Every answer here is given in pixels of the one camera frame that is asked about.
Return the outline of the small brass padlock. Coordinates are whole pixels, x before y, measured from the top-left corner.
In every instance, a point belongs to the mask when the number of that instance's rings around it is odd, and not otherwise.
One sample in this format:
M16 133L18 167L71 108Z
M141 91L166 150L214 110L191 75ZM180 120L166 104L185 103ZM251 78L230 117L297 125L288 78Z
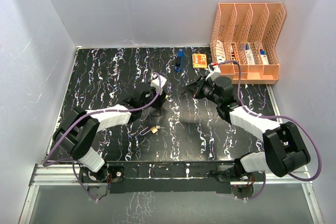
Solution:
M153 127L151 127L151 128L146 127L146 128L144 128L144 129L139 133L139 135L140 135L140 136L144 136L144 135L146 135L146 134L148 134L148 133L155 134L155 133L158 131L159 128L160 128L160 127L157 127L157 126L153 126Z

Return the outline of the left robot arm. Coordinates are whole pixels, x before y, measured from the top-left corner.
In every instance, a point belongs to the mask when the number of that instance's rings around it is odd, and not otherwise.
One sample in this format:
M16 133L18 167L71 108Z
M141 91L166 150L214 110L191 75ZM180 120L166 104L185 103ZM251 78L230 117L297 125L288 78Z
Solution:
M166 97L165 91L158 95L156 89L151 88L107 108L107 112L74 108L56 129L53 142L60 143L59 147L74 161L81 163L93 180L103 182L108 177L108 165L92 147L96 134L110 127L133 123L148 107L160 110Z

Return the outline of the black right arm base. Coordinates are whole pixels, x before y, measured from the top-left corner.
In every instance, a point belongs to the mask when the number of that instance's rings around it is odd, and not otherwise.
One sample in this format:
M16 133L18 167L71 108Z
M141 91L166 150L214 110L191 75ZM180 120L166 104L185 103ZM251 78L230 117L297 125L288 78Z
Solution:
M253 185L256 181L254 172L247 172L239 165L218 165L215 169L210 170L206 177L214 178L218 182L246 182L247 186Z

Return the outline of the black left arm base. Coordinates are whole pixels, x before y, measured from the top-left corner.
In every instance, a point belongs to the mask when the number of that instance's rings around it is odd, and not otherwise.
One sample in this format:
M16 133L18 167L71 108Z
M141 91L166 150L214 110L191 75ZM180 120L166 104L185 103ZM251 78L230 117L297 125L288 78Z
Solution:
M94 173L86 167L81 167L79 178L83 183L122 183L125 178L123 166L103 165L102 168Z

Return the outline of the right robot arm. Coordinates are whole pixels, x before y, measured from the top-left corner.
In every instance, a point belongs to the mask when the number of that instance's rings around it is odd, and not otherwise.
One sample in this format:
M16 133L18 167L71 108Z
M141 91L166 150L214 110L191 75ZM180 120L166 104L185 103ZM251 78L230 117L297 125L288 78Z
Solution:
M230 80L219 86L201 76L183 89L195 99L213 102L221 119L262 141L264 151L248 153L234 160L234 166L225 171L231 177L247 180L254 172L272 172L283 177L311 161L298 127L292 122L278 123L246 112L235 99Z

